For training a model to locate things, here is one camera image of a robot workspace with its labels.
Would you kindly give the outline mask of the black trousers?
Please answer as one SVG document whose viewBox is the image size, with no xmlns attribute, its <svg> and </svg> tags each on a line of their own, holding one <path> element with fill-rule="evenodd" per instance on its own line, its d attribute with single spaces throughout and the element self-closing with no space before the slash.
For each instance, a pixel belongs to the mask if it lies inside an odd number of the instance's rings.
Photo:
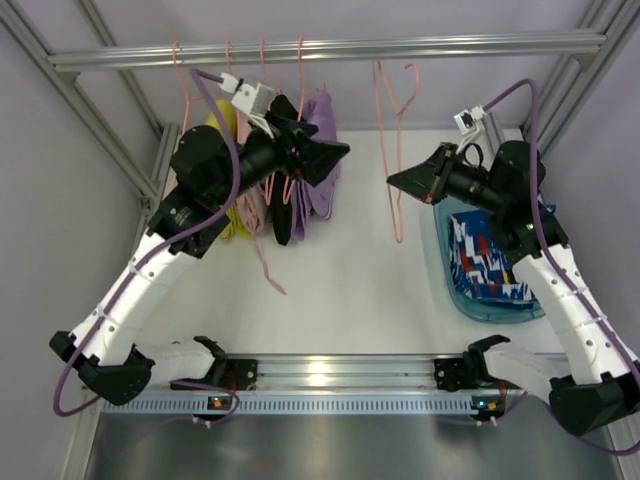
<svg viewBox="0 0 640 480">
<path fill-rule="evenodd" d="M 298 117 L 298 111 L 283 94 L 276 96 L 271 104 L 271 110 L 276 115 L 287 119 L 296 120 Z M 269 206 L 275 239 L 281 246 L 286 246 L 289 243 L 292 229 L 292 206 L 290 203 L 284 204 L 283 202 L 285 181 L 287 179 L 288 177 L 281 171 L 275 172 Z"/>
</svg>

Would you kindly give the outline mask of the pink hanger of blue trousers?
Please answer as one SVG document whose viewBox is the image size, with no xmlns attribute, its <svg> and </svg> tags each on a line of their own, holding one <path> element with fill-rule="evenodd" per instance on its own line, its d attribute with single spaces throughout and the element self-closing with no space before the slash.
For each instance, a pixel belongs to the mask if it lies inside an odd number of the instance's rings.
<svg viewBox="0 0 640 480">
<path fill-rule="evenodd" d="M 420 86 L 421 86 L 421 78 L 420 78 L 420 69 L 415 63 L 408 63 L 404 67 L 405 70 L 411 70 L 413 72 L 413 87 L 410 95 L 407 100 L 400 104 L 396 99 L 394 94 L 391 82 L 389 77 L 386 74 L 386 70 L 384 68 L 383 62 L 381 60 L 375 60 L 372 62 L 372 81 L 374 88 L 374 98 L 375 98 L 375 110 L 376 110 L 376 120 L 378 127 L 378 135 L 379 135 L 379 143 L 383 161 L 383 169 L 385 177 L 388 178 L 391 176 L 391 168 L 390 162 L 387 155 L 386 148 L 386 137 L 385 137 L 385 127 L 383 120 L 383 108 L 382 108 L 382 98 L 381 98 L 381 87 L 384 87 L 386 94 L 388 96 L 391 109 L 394 114 L 395 124 L 396 124 L 396 139 L 395 139 L 395 160 L 396 160 L 396 171 L 399 172 L 403 169 L 403 123 L 404 117 L 417 97 Z M 404 241 L 404 212 L 402 207 L 402 193 L 399 190 L 396 190 L 395 193 L 392 192 L 393 188 L 387 184 L 387 196 L 390 207 L 390 216 L 391 223 L 393 229 L 394 239 L 397 244 L 402 244 Z"/>
</svg>

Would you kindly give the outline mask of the pink trousers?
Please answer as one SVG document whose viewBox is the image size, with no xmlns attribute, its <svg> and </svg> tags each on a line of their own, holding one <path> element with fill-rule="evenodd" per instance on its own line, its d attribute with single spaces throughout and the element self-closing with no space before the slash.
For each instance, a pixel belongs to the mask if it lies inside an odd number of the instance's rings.
<svg viewBox="0 0 640 480">
<path fill-rule="evenodd" d="M 261 263 L 265 279 L 273 289 L 282 295 L 286 295 L 286 290 L 271 277 L 268 263 L 264 258 L 262 246 L 258 240 L 258 235 L 264 230 L 267 224 L 267 205 L 261 188 L 259 186 L 253 186 L 247 189 L 236 200 L 236 206 L 242 224 L 250 233 L 253 240 L 254 250 Z"/>
</svg>

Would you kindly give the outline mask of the aluminium front rail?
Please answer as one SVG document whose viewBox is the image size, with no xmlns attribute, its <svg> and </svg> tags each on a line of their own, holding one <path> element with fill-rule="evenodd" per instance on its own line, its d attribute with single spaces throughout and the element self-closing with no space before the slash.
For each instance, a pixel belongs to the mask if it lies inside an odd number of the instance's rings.
<svg viewBox="0 0 640 480">
<path fill-rule="evenodd" d="M 564 357 L 534 354 L 503 340 L 490 347 L 471 345 L 453 356 L 229 356 L 201 348 L 147 358 L 135 351 L 119 366 L 101 366 L 95 359 L 84 361 L 78 376 L 100 398 L 125 405 L 143 393 L 171 389 L 174 381 L 201 379 L 215 360 L 241 357 L 259 361 L 257 380 L 248 391 L 427 388 L 447 392 L 436 386 L 434 360 L 466 355 L 482 362 L 496 379 L 494 384 L 512 384 L 542 400 L 555 389 L 597 388 L 630 374 L 629 365 L 610 343 L 589 342 L 586 347 L 584 354 L 568 353 Z"/>
</svg>

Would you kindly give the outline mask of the aluminium hanging rail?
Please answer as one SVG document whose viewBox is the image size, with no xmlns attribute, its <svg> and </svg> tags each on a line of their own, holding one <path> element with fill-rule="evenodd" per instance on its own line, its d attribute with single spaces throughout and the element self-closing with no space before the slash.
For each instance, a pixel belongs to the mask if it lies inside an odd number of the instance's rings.
<svg viewBox="0 0 640 480">
<path fill-rule="evenodd" d="M 303 62 L 470 58 L 526 55 L 596 54 L 607 36 L 573 29 L 395 39 L 305 40 Z M 232 44 L 234 65 L 260 65 L 259 43 Z M 266 64 L 295 63 L 298 40 L 266 42 Z M 171 67 L 172 45 L 101 47 L 53 52 L 48 62 L 58 72 L 125 71 Z M 225 65 L 225 43 L 186 44 L 183 66 Z"/>
</svg>

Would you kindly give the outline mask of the pink hanger of black trousers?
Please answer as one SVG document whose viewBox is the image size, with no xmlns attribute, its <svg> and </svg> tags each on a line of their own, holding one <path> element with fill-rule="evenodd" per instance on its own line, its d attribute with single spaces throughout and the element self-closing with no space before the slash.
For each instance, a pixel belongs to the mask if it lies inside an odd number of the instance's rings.
<svg viewBox="0 0 640 480">
<path fill-rule="evenodd" d="M 265 47 L 266 47 L 266 40 L 262 38 L 259 43 L 259 54 L 260 54 L 260 64 L 262 68 L 262 77 L 263 77 L 264 83 L 268 81 L 268 70 L 266 65 Z M 263 196 L 267 206 L 271 204 L 271 201 L 273 198 L 273 189 L 275 185 L 275 180 L 276 180 L 276 176 L 272 174 L 268 176 L 263 183 Z"/>
</svg>

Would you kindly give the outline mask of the pink hanger of purple trousers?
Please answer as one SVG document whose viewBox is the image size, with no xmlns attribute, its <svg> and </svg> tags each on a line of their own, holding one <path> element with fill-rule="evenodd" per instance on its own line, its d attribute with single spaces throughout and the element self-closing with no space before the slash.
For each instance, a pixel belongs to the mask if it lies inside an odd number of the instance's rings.
<svg viewBox="0 0 640 480">
<path fill-rule="evenodd" d="M 302 47 L 303 47 L 304 41 L 305 41 L 305 38 L 303 36 L 300 36 L 298 39 L 297 49 L 296 49 L 296 60 L 297 60 L 297 67 L 298 67 L 298 83 L 299 83 L 299 89 L 300 89 L 300 99 L 299 99 L 298 115 L 297 115 L 298 122 L 302 120 L 303 107 L 304 107 L 305 97 L 307 93 L 306 79 L 305 79 L 303 59 L 302 59 Z M 282 201 L 284 205 L 287 205 L 290 203 L 290 199 L 294 191 L 294 187 L 295 187 L 294 180 L 290 180 L 290 179 L 285 180 L 284 191 L 282 195 Z"/>
</svg>

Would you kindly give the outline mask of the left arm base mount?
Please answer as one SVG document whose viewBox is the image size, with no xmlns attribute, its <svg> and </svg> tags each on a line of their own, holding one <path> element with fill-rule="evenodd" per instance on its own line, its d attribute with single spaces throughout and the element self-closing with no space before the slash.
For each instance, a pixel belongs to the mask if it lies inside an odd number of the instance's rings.
<svg viewBox="0 0 640 480">
<path fill-rule="evenodd" d="M 256 358 L 215 360 L 201 379 L 182 379 L 170 384 L 172 390 L 196 390 L 219 387 L 225 390 L 248 391 L 257 380 L 259 361 Z"/>
</svg>

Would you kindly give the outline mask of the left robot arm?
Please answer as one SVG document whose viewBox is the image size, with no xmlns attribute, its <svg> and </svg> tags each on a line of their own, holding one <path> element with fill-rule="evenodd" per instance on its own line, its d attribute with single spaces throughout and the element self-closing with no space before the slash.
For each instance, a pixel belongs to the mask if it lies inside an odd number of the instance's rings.
<svg viewBox="0 0 640 480">
<path fill-rule="evenodd" d="M 228 356 L 195 336 L 144 346 L 138 333 L 172 285 L 213 245 L 236 198 L 281 172 L 317 185 L 349 153 L 349 145 L 316 138 L 317 126 L 269 113 L 244 145 L 199 125 L 179 140 L 170 165 L 178 184 L 159 204 L 118 280 L 73 330 L 58 331 L 51 349 L 99 398 L 121 406 L 146 388 L 173 382 L 216 386 Z"/>
</svg>

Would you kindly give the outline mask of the pink hanger of yellow trousers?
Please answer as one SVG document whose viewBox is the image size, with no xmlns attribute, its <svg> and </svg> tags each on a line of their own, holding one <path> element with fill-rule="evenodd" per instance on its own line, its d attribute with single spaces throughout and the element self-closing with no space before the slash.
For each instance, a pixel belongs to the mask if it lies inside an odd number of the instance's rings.
<svg viewBox="0 0 640 480">
<path fill-rule="evenodd" d="M 194 102 L 201 101 L 203 99 L 202 96 L 193 96 L 191 91 L 187 85 L 186 74 L 184 72 L 183 61 L 178 59 L 178 54 L 181 52 L 181 45 L 179 41 L 174 41 L 171 47 L 171 59 L 173 70 L 176 74 L 176 77 L 179 81 L 183 98 L 184 98 L 184 113 L 183 113 L 183 121 L 181 134 L 184 134 L 187 130 L 187 126 L 189 123 L 189 116 L 191 111 L 191 106 Z"/>
</svg>

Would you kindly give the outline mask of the teal plastic bin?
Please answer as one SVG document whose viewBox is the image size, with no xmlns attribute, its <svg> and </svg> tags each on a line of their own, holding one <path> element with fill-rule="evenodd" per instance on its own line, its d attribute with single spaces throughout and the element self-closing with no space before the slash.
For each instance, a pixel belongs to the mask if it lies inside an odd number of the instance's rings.
<svg viewBox="0 0 640 480">
<path fill-rule="evenodd" d="M 462 295 L 454 289 L 449 268 L 448 217 L 454 213 L 480 210 L 455 198 L 448 197 L 433 207 L 434 221 L 439 242 L 439 250 L 443 263 L 444 275 L 449 295 L 455 306 L 467 317 L 490 324 L 517 324 L 528 322 L 544 315 L 537 302 L 529 309 L 503 308 L 483 304 Z"/>
</svg>

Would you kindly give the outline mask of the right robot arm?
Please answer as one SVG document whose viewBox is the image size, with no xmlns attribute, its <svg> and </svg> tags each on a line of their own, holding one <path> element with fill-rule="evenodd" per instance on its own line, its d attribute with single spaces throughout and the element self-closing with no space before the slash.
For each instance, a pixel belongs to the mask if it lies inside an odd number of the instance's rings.
<svg viewBox="0 0 640 480">
<path fill-rule="evenodd" d="M 490 235 L 531 289 L 568 361 L 562 371 L 503 335 L 463 353 L 477 384 L 505 380 L 544 401 L 568 433 L 583 436 L 639 411 L 639 359 L 614 333 L 576 265 L 559 221 L 538 199 L 545 168 L 525 141 L 503 143 L 490 166 L 469 165 L 440 144 L 388 185 L 425 204 L 453 197 L 489 215 Z"/>
</svg>

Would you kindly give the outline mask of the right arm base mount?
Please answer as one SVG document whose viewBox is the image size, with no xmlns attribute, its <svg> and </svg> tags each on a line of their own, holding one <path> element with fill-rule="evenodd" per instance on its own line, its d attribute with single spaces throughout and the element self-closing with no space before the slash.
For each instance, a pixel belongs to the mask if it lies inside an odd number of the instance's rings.
<svg viewBox="0 0 640 480">
<path fill-rule="evenodd" d="M 435 359 L 434 379 L 437 388 L 447 392 L 480 389 L 496 382 L 482 362 L 469 355 Z"/>
</svg>

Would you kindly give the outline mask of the yellow trousers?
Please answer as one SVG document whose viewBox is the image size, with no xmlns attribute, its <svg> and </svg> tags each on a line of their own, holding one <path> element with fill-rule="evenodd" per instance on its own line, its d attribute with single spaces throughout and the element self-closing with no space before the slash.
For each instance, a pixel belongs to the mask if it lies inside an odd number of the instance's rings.
<svg viewBox="0 0 640 480">
<path fill-rule="evenodd" d="M 226 124 L 229 132 L 231 133 L 231 137 L 233 140 L 236 140 L 237 136 L 237 115 L 232 104 L 225 100 L 219 99 L 215 101 L 216 106 L 218 108 L 219 113 L 222 115 L 224 123 Z M 205 120 L 205 125 L 213 127 L 219 133 L 222 132 L 221 123 L 218 121 L 217 117 L 210 113 Z M 251 234 L 244 226 L 241 217 L 239 215 L 239 211 L 236 204 L 233 204 L 229 210 L 226 212 L 226 215 L 229 219 L 229 224 L 225 227 L 223 232 L 220 235 L 220 238 L 224 242 L 230 242 L 235 237 L 250 239 Z"/>
</svg>

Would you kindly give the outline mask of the purple trousers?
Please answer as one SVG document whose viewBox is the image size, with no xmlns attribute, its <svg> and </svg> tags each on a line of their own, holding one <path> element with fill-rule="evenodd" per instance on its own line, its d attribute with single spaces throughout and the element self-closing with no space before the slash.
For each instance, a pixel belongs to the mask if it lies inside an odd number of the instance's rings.
<svg viewBox="0 0 640 480">
<path fill-rule="evenodd" d="M 336 120 L 331 95 L 320 90 L 305 101 L 303 117 L 308 123 L 318 127 L 313 136 L 316 140 L 337 141 Z M 305 237 L 305 231 L 312 216 L 328 219 L 332 213 L 333 196 L 341 174 L 341 165 L 337 164 L 331 173 L 318 185 L 311 186 L 298 182 L 294 186 L 292 200 L 291 236 L 298 241 Z"/>
</svg>

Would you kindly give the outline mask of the blue patterned trousers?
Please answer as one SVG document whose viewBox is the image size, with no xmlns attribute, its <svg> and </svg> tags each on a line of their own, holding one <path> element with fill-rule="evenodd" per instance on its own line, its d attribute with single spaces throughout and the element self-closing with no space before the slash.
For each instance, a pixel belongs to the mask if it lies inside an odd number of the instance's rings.
<svg viewBox="0 0 640 480">
<path fill-rule="evenodd" d="M 536 297 L 514 273 L 497 246 L 482 210 L 448 217 L 449 268 L 454 289 L 471 300 L 503 308 L 529 309 Z"/>
</svg>

